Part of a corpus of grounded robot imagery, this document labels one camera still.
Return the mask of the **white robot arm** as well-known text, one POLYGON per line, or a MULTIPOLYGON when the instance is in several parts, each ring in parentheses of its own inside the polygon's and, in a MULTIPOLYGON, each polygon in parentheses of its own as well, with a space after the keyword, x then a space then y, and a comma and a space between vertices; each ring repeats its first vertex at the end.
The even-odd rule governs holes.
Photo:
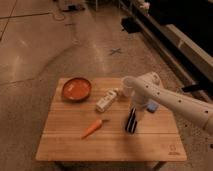
POLYGON ((213 135, 213 104, 162 88, 156 85, 153 76, 123 78, 123 86, 130 89, 131 102, 136 109, 144 109, 153 100, 213 135))

